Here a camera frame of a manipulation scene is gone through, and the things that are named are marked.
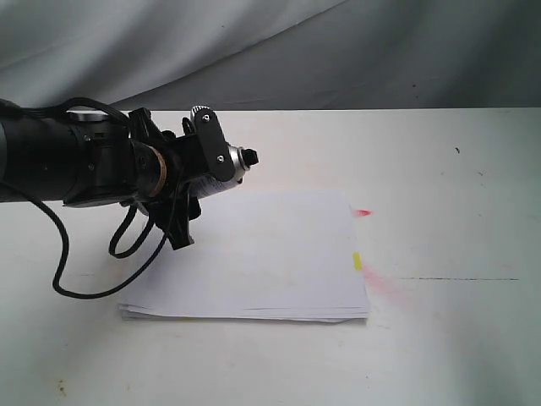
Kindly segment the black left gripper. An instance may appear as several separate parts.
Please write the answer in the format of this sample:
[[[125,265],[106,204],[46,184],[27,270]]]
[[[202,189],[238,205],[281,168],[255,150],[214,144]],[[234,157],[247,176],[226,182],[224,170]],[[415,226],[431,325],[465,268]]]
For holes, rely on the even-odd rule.
[[[177,136],[159,130],[146,108],[130,112],[128,118],[136,205],[165,233],[174,250],[188,247],[194,242],[189,222],[201,215],[199,200],[189,189],[203,174],[203,153],[216,180],[229,181],[235,173],[219,119],[209,107],[195,106],[190,111],[194,128],[184,118],[187,132]]]

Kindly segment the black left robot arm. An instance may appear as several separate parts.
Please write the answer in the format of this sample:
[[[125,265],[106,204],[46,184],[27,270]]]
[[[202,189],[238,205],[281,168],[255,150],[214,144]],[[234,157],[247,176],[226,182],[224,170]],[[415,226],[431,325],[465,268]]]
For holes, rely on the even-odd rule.
[[[246,167],[208,107],[195,107],[182,127],[174,134],[146,108],[122,113],[86,98],[38,109],[3,101],[1,199],[119,204],[147,216],[174,249],[188,246],[200,200],[236,187]]]

